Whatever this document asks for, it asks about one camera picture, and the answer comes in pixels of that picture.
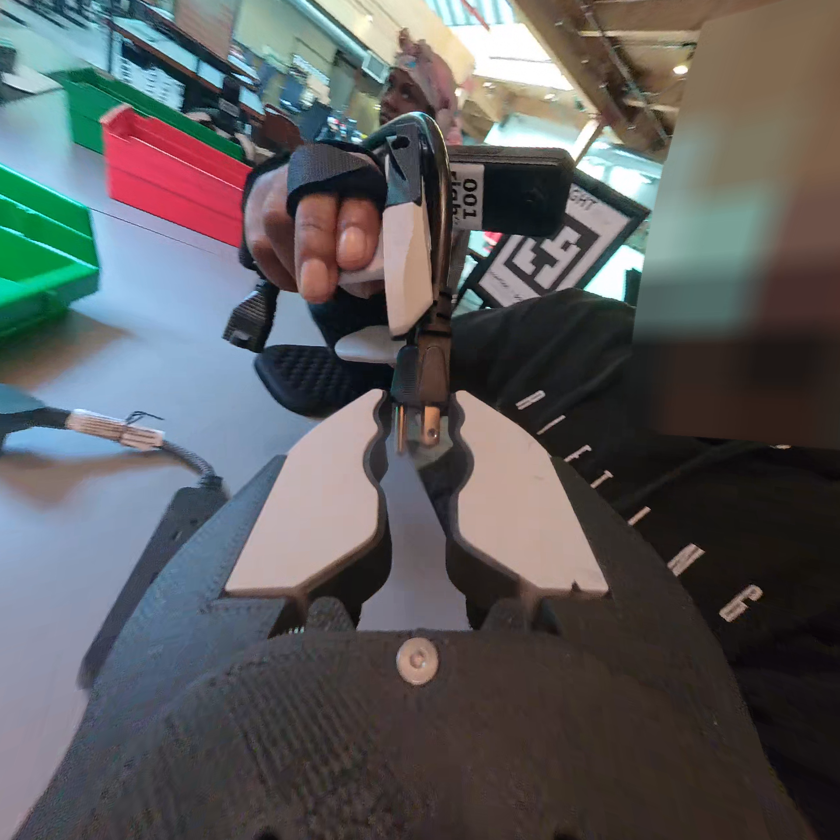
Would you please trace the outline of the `person's right hand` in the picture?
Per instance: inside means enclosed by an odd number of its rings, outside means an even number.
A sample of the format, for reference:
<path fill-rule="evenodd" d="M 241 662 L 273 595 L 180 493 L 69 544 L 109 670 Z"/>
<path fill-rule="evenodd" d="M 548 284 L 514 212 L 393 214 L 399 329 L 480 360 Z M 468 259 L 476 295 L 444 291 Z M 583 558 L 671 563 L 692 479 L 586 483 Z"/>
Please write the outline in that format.
<path fill-rule="evenodd" d="M 364 198 L 311 194 L 287 212 L 288 164 L 254 181 L 243 211 L 245 246 L 255 266 L 281 291 L 307 303 L 333 298 L 344 271 L 367 267 L 379 243 L 382 215 Z"/>

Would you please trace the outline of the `red plastic bin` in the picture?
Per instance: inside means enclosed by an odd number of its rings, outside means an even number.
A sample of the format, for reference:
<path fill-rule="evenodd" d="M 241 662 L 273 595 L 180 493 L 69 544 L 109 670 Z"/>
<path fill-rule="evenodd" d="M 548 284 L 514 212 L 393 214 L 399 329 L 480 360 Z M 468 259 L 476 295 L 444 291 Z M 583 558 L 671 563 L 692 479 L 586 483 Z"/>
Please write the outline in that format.
<path fill-rule="evenodd" d="M 130 105 L 100 118 L 111 199 L 238 247 L 250 168 Z"/>

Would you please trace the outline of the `green plastic bin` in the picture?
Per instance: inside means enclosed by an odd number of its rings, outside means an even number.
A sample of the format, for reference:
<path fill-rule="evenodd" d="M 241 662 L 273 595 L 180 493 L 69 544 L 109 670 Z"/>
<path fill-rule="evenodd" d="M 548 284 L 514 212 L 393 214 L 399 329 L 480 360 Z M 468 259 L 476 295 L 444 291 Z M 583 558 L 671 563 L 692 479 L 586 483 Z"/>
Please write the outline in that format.
<path fill-rule="evenodd" d="M 58 82 L 66 93 L 73 143 L 94 153 L 103 154 L 100 118 L 111 109 L 126 103 L 144 117 L 163 121 L 217 151 L 245 162 L 245 153 L 236 142 L 227 140 L 212 129 L 189 119 L 183 113 L 152 99 L 130 85 L 102 75 L 95 68 L 59 70 L 50 74 L 49 78 Z"/>
<path fill-rule="evenodd" d="M 2 342 L 63 317 L 99 276 L 90 209 L 2 166 Z"/>

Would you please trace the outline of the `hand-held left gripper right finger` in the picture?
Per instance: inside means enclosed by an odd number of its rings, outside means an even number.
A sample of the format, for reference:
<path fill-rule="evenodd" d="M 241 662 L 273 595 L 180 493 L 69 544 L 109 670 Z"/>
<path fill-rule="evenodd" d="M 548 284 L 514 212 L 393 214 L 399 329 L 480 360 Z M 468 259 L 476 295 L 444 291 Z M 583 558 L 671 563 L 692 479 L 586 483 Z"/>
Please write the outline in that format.
<path fill-rule="evenodd" d="M 446 570 L 467 604 L 488 612 L 519 599 L 601 599 L 610 591 L 549 453 L 466 391 L 450 403 L 449 434 L 464 475 L 449 501 Z"/>

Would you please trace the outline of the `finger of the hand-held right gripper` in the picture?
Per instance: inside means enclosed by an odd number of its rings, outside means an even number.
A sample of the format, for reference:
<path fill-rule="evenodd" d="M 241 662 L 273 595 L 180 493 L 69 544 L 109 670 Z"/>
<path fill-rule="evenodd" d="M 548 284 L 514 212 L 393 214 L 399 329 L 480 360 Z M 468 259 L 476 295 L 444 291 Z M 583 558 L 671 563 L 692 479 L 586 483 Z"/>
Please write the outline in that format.
<path fill-rule="evenodd" d="M 385 161 L 387 194 L 382 255 L 387 325 L 396 339 L 410 333 L 433 303 L 431 234 L 424 180 L 416 164 Z"/>

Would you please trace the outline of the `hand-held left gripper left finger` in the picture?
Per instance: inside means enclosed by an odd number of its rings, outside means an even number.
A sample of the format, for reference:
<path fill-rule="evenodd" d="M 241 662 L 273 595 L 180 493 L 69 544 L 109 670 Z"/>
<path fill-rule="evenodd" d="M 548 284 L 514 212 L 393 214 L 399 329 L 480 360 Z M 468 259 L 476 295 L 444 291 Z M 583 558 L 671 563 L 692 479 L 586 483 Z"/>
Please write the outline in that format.
<path fill-rule="evenodd" d="M 302 610 L 333 596 L 356 613 L 383 587 L 392 567 L 385 398 L 382 389 L 363 394 L 290 448 L 226 595 L 286 597 Z"/>

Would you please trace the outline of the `black power strip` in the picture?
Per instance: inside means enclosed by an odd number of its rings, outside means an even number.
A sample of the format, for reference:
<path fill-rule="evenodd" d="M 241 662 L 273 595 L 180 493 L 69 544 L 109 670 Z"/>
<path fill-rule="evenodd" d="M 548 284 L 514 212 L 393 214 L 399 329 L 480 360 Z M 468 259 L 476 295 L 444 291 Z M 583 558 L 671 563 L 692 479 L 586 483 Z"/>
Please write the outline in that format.
<path fill-rule="evenodd" d="M 224 482 L 218 477 L 202 479 L 197 486 L 174 494 L 80 662 L 80 689 L 92 687 L 126 622 L 165 566 L 227 500 Z"/>

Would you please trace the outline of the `printed marker sign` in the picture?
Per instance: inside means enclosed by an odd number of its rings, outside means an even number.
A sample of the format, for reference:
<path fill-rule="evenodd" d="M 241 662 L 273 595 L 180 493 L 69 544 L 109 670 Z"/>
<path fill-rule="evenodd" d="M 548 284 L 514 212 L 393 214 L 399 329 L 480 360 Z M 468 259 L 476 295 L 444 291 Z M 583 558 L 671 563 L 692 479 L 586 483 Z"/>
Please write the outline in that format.
<path fill-rule="evenodd" d="M 648 219 L 650 209 L 588 174 L 574 174 L 558 230 L 548 237 L 501 234 L 458 286 L 482 308 L 505 308 L 565 288 L 583 288 Z"/>

